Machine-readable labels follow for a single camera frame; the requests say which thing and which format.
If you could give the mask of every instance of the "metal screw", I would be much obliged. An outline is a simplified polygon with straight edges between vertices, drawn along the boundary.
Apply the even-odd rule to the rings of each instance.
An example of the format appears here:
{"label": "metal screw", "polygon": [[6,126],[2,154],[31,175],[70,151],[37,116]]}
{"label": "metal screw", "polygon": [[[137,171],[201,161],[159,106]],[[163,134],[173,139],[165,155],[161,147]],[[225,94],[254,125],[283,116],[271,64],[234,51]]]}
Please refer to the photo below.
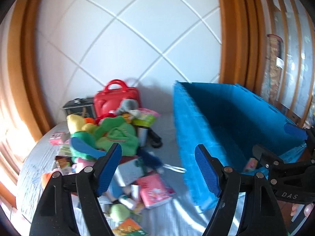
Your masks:
{"label": "metal screw", "polygon": [[56,171],[54,174],[53,174],[53,178],[57,178],[60,176],[60,172]]}
{"label": "metal screw", "polygon": [[264,174],[261,173],[261,172],[257,172],[257,173],[256,173],[256,176],[257,176],[258,178],[264,178]]}
{"label": "metal screw", "polygon": [[231,173],[231,172],[233,171],[233,169],[232,169],[231,167],[225,167],[225,168],[224,168],[224,171],[225,171],[226,173]]}
{"label": "metal screw", "polygon": [[93,170],[93,168],[91,166],[85,167],[84,168],[84,172],[89,173]]}
{"label": "metal screw", "polygon": [[221,202],[219,209],[223,209],[225,207],[225,202]]}
{"label": "metal screw", "polygon": [[277,183],[277,180],[276,179],[272,179],[272,180],[270,180],[270,183],[275,185]]}

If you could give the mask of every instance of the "blue storage box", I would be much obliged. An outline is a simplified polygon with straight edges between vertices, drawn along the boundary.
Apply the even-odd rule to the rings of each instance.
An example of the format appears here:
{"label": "blue storage box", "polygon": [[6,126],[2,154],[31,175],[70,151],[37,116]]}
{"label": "blue storage box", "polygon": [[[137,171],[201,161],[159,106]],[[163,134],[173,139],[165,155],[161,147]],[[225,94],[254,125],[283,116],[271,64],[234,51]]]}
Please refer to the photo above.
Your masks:
{"label": "blue storage box", "polygon": [[[242,172],[253,157],[252,148],[261,144],[286,163],[296,162],[305,142],[284,132],[293,123],[275,107],[240,85],[176,82],[174,85],[174,123],[179,155],[192,200],[202,211],[215,207],[196,163],[194,152],[203,144],[223,166]],[[251,174],[267,169],[258,168]]]}

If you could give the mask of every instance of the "tile grout line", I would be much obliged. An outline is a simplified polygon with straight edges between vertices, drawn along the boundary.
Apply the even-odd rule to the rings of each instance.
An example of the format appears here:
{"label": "tile grout line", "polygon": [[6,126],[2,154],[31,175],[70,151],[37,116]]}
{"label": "tile grout line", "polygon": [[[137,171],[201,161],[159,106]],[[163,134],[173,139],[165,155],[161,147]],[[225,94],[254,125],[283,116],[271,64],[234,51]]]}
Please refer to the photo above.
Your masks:
{"label": "tile grout line", "polygon": [[95,40],[91,43],[91,45],[89,46],[89,48],[86,50],[86,52],[84,53],[83,57],[81,58],[79,64],[81,64],[84,59],[86,58],[87,54],[89,53],[89,51],[92,49],[92,47],[94,46],[94,44],[97,42],[97,40],[100,38],[100,36],[105,32],[105,30],[117,19],[118,17],[125,12],[126,9],[128,9],[130,6],[132,6],[137,0],[132,0],[130,3],[128,3],[124,8],[122,8],[121,11],[119,11],[119,13],[117,13],[117,15],[115,15],[114,13],[112,13],[111,11],[107,10],[106,8],[104,8],[103,6],[99,5],[98,3],[95,3],[92,0],[86,0],[90,3],[92,3],[93,5],[97,6],[98,8],[102,9],[103,11],[107,12],[109,15],[111,15],[112,17],[114,17],[103,29],[102,31],[97,35],[97,37],[95,38]]}
{"label": "tile grout line", "polygon": [[[97,3],[94,3],[91,0],[86,0],[92,4],[94,4],[95,6],[101,8],[102,10],[104,10],[105,12],[108,13],[108,11],[106,9],[104,9],[102,6],[98,5]],[[141,38],[144,42],[146,42],[153,50],[155,50],[160,56],[162,56],[184,79],[186,79],[187,81],[188,78],[176,67],[176,65],[174,65],[168,58],[165,58],[163,56],[163,53],[153,44],[151,43],[146,37],[144,37],[141,33],[139,33],[136,29],[134,29],[132,26],[130,26],[127,22],[125,22],[124,20],[120,19],[118,16],[122,14],[122,12],[117,14],[117,17],[115,18],[116,20],[118,20],[120,23],[122,23],[124,26],[126,26],[129,30],[131,30],[132,32],[134,32],[139,38]]]}
{"label": "tile grout line", "polygon": [[199,15],[199,13],[197,11],[194,10],[193,7],[191,7],[187,2],[185,2],[185,0],[181,0],[199,19],[201,19],[201,21],[203,22],[203,24],[206,26],[206,28],[211,32],[211,34],[214,36],[214,38],[217,40],[217,42],[219,44],[222,44],[220,39],[216,36],[215,32],[205,23],[204,20],[202,20],[202,17]]}
{"label": "tile grout line", "polygon": [[51,37],[53,36],[53,34],[55,33],[58,24],[60,24],[61,20],[62,20],[63,17],[65,16],[65,14],[69,11],[69,9],[72,7],[72,5],[73,5],[75,2],[76,2],[76,0],[73,0],[73,1],[71,2],[71,4],[68,6],[68,8],[67,8],[67,9],[64,11],[64,13],[61,15],[61,17],[59,18],[57,24],[55,25],[55,28],[53,29],[53,31],[51,32],[51,34],[48,36],[48,40],[47,40],[47,43],[46,43],[46,47],[47,47],[47,45],[48,45],[48,43],[49,43],[49,44],[52,45],[54,48],[56,48],[59,52],[61,52],[63,55],[65,55],[68,59],[70,59],[70,61],[72,61],[72,62],[77,66],[77,67],[75,68],[75,70],[74,70],[74,72],[73,72],[73,74],[72,74],[72,76],[71,76],[69,82],[68,82],[67,85],[66,85],[65,91],[64,91],[64,93],[63,93],[63,95],[62,95],[62,97],[61,97],[61,101],[60,101],[58,107],[60,107],[60,106],[62,105],[62,104],[61,104],[62,99],[63,99],[64,96],[66,95],[66,91],[68,90],[68,88],[69,88],[69,86],[70,86],[70,83],[71,83],[71,81],[72,81],[72,78],[73,78],[74,74],[75,74],[75,73],[77,72],[77,70],[78,70],[78,64],[77,64],[73,59],[71,59],[70,57],[68,57],[64,52],[62,52],[58,47],[56,47],[53,43],[51,43],[50,39],[51,39]]}
{"label": "tile grout line", "polygon": [[51,34],[48,36],[48,39],[49,39],[49,40],[51,39],[51,37],[52,37],[53,34],[55,33],[58,24],[61,22],[61,20],[62,20],[63,17],[65,16],[65,14],[69,11],[69,9],[72,7],[72,5],[73,5],[76,1],[77,1],[77,0],[73,0],[73,1],[70,3],[69,7],[68,7],[68,8],[64,11],[64,13],[61,15],[59,21],[58,21],[57,24],[55,25],[54,30],[53,30],[53,31],[51,32]]}
{"label": "tile grout line", "polygon": [[[92,4],[94,4],[95,6],[99,7],[100,9],[102,9],[103,11],[107,12],[108,14],[110,14],[111,16],[113,16],[114,18],[108,23],[108,25],[105,26],[105,28],[98,34],[98,36],[96,37],[96,39],[92,42],[92,44],[90,45],[90,47],[87,49],[87,51],[85,52],[84,56],[82,57],[82,59],[79,62],[79,67],[81,67],[82,62],[84,61],[84,59],[86,58],[87,54],[89,53],[89,51],[92,49],[92,47],[94,46],[94,44],[97,42],[97,40],[100,38],[100,36],[103,34],[103,32],[109,27],[109,25],[116,19],[119,22],[121,22],[123,25],[125,25],[128,29],[130,29],[132,32],[134,32],[138,37],[140,37],[144,42],[146,42],[152,49],[154,49],[157,53],[160,54],[161,58],[164,58],[166,60],[166,62],[168,62],[170,64],[170,66],[172,66],[174,68],[174,70],[176,70],[185,80],[187,80],[189,82],[189,79],[184,75],[184,73],[182,73],[179,68],[168,58],[166,58],[164,56],[164,53],[161,52],[153,43],[151,43],[146,37],[144,37],[141,33],[139,33],[136,29],[134,29],[132,26],[130,26],[127,22],[125,22],[124,20],[120,19],[119,16],[128,8],[130,7],[136,0],[132,0],[128,5],[126,5],[117,15],[115,15],[114,13],[112,13],[111,11],[105,9],[103,6],[93,2],[92,0],[86,0]],[[211,14],[213,14],[215,12],[215,10],[218,9],[218,7],[212,9],[210,12],[208,12],[204,17],[199,17],[199,20],[195,23],[198,24],[200,21],[205,23],[203,18],[206,18],[208,16],[210,16]],[[146,72],[150,71],[150,67],[152,67],[152,64],[149,66],[149,68],[146,70]]]}
{"label": "tile grout line", "polygon": [[[155,66],[155,64],[157,64],[161,59],[164,59],[166,62],[168,62],[173,68],[174,70],[177,71],[177,73],[179,73],[185,80],[187,80],[189,82],[189,79],[177,68],[177,66],[168,58],[166,58],[164,56],[165,53],[167,53],[170,49],[173,48],[174,45],[176,45],[180,40],[182,40],[195,26],[197,26],[200,22],[202,22],[203,24],[205,24],[205,26],[209,29],[209,31],[213,34],[213,36],[215,37],[215,39],[218,41],[218,37],[216,37],[215,33],[212,31],[212,29],[207,25],[207,23],[204,21],[204,18],[210,16],[211,14],[213,14],[219,7],[216,7],[215,9],[211,10],[209,13],[207,13],[207,15],[205,15],[204,17],[201,17],[193,8],[190,7],[189,4],[185,3],[184,0],[181,0],[186,6],[188,6],[199,18],[199,20],[194,23],[187,31],[185,31],[180,37],[178,37],[164,52],[161,52],[157,47],[155,47],[154,44],[152,44],[148,39],[146,39],[141,33],[139,33],[136,29],[134,29],[132,26],[130,26],[127,22],[125,22],[124,20],[118,18],[128,7],[130,7],[136,0],[132,0],[127,6],[125,6],[117,15],[115,15],[114,13],[108,11],[107,9],[103,8],[102,6],[100,6],[99,4],[93,2],[92,0],[86,0],[92,4],[94,4],[95,6],[99,7],[100,9],[102,9],[103,11],[107,12],[109,15],[113,16],[114,18],[105,26],[105,28],[99,33],[99,35],[96,37],[96,39],[92,42],[92,44],[90,45],[90,47],[88,48],[88,50],[85,52],[85,54],[83,55],[82,59],[80,60],[79,63],[75,62],[73,59],[71,59],[70,57],[68,57],[64,52],[62,52],[58,47],[56,47],[54,44],[52,44],[49,40],[48,43],[50,43],[53,47],[55,47],[59,52],[61,52],[63,55],[65,55],[68,59],[70,59],[77,67],[74,71],[74,73],[72,74],[70,81],[68,82],[67,86],[66,86],[66,90],[63,94],[66,94],[66,91],[68,90],[71,81],[73,80],[73,76],[74,74],[77,72],[78,69],[83,70],[87,75],[89,75],[92,79],[94,79],[96,82],[98,82],[100,85],[103,85],[97,78],[95,78],[94,76],[92,76],[90,73],[88,73],[85,69],[82,68],[81,63],[84,61],[84,59],[86,58],[87,54],[89,53],[89,51],[92,49],[92,47],[94,46],[94,44],[97,42],[97,40],[100,38],[100,36],[104,33],[104,31],[117,19],[119,22],[121,22],[123,25],[125,25],[127,28],[129,28],[132,32],[134,32],[138,37],[140,37],[141,39],[144,40],[144,42],[146,42],[151,48],[153,48],[157,53],[160,54],[160,56],[148,67],[148,69],[138,78],[138,80],[136,80],[135,84],[138,84],[140,82],[141,79],[143,79],[143,77],[145,75],[147,75],[147,73]],[[70,9],[70,7],[72,6],[72,4],[75,2],[75,0],[71,3],[71,5],[69,6],[69,8],[66,10],[66,12]],[[59,22],[62,20],[63,16],[66,14],[66,12],[62,15],[62,17],[60,18]]]}
{"label": "tile grout line", "polygon": [[213,77],[211,80],[210,80],[210,83],[213,83],[215,80],[217,80],[218,78],[220,77],[220,73],[217,73],[215,77]]}
{"label": "tile grout line", "polygon": [[[214,8],[213,10],[209,11],[204,18],[212,15],[214,12],[216,12],[217,8]],[[199,24],[201,23],[201,20],[197,20],[193,25],[191,25],[186,31],[184,31],[179,37],[177,37],[161,54],[160,56],[139,76],[139,78],[136,80],[135,84],[138,85],[138,83],[155,67],[155,65],[165,57],[165,55],[174,48],[175,45],[177,45],[182,39],[184,39],[193,29],[195,29]],[[187,80],[187,82],[190,82],[189,79],[185,76],[184,73],[180,73],[180,75]]]}

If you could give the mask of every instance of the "green plush toy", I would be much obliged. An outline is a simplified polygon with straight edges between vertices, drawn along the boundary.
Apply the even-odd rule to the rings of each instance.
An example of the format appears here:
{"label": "green plush toy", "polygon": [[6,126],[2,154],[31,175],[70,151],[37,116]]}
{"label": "green plush toy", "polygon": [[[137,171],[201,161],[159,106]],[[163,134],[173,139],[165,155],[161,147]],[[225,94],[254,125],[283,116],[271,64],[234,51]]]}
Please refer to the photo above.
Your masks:
{"label": "green plush toy", "polygon": [[120,144],[123,156],[134,156],[139,146],[134,127],[126,123],[122,116],[105,118],[94,131],[94,139],[96,148],[105,151],[108,151],[113,143]]}

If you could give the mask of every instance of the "gray tablecloth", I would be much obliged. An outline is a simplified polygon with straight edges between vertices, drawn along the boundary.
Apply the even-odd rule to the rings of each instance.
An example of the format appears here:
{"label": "gray tablecloth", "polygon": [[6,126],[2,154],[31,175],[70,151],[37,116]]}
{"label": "gray tablecloth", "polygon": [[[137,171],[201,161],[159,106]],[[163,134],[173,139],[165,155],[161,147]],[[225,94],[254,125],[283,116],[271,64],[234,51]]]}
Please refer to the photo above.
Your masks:
{"label": "gray tablecloth", "polygon": [[[152,149],[155,155],[163,162],[181,167],[178,156],[178,146],[175,140],[173,117],[171,114],[162,115],[152,127],[162,137],[163,147]],[[23,215],[32,221],[36,205],[43,192],[41,175],[52,170],[54,157],[58,153],[58,146],[52,146],[48,139],[54,132],[67,130],[66,123],[61,123],[48,132],[35,146],[26,159],[18,179],[17,208]],[[189,191],[184,184],[182,174],[165,170],[163,178],[177,192],[171,202],[151,210],[144,210],[140,225],[151,236],[201,236],[209,223],[213,209],[201,214],[194,206]],[[244,205],[244,196],[241,195],[237,204],[235,218],[229,235],[235,235],[239,225]],[[84,223],[82,212],[75,208],[75,216],[80,234],[89,235]],[[109,221],[111,228],[117,224]]]}

